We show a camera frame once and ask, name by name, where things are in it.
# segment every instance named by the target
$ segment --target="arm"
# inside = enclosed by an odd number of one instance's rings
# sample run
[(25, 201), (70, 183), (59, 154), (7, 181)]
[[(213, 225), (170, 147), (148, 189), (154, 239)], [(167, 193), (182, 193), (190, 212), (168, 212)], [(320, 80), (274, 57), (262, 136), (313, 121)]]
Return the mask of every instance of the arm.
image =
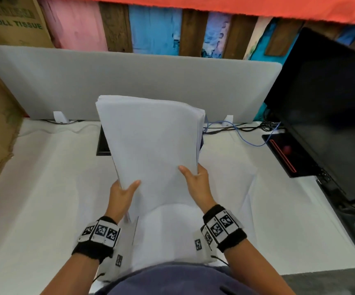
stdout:
[[(187, 181), (188, 191), (203, 213), (217, 203), (213, 199), (209, 186), (207, 170), (198, 164), (198, 175), (179, 166)], [(261, 295), (295, 295), (284, 279), (272, 265), (247, 240), (228, 248), (224, 252), (234, 278), (249, 286)]]
[[(106, 216), (119, 223), (131, 205), (135, 190), (139, 187), (137, 180), (127, 190), (122, 190), (116, 181), (111, 187)], [(73, 254), (41, 295), (87, 295), (99, 266), (98, 260), (93, 260), (83, 254)]]

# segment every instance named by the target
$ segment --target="person's left hand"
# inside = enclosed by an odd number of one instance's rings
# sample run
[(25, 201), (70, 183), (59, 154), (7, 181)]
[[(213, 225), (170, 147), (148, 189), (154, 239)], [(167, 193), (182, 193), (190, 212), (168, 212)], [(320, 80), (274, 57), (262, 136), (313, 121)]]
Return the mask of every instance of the person's left hand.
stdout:
[(123, 190), (120, 187), (119, 180), (113, 183), (105, 215), (112, 218), (116, 223), (119, 223), (131, 206), (132, 197), (139, 185), (140, 180), (136, 180), (126, 190)]

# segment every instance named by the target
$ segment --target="monitor screen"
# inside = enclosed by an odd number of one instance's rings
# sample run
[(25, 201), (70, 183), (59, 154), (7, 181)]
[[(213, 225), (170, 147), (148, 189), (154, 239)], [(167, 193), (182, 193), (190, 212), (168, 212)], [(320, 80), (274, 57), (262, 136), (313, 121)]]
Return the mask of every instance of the monitor screen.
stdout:
[(302, 29), (265, 103), (355, 199), (355, 51)]

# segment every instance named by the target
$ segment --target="person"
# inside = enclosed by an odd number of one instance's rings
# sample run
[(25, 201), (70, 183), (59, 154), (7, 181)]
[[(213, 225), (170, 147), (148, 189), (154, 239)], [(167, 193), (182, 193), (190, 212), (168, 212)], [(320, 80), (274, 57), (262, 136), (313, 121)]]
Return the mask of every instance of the person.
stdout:
[[(179, 166), (179, 170), (186, 178), (190, 195), (206, 215), (217, 205), (210, 192), (207, 170), (200, 164), (198, 175), (193, 175), (184, 166)], [(119, 223), (128, 211), (139, 185), (140, 180), (137, 180), (123, 190), (118, 181), (113, 183), (105, 219), (111, 218)], [(96, 294), (295, 294), (246, 238), (225, 249), (224, 255), (230, 275), (206, 265), (165, 263), (134, 272), (110, 283)], [(98, 259), (74, 251), (41, 295), (88, 294), (99, 263)]]

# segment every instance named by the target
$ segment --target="orange-red fabric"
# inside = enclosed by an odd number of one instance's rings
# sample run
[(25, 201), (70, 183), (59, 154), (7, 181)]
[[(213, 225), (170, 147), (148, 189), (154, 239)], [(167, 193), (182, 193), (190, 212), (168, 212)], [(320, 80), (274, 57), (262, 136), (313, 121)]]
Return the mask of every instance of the orange-red fabric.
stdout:
[(355, 0), (95, 0), (355, 24)]

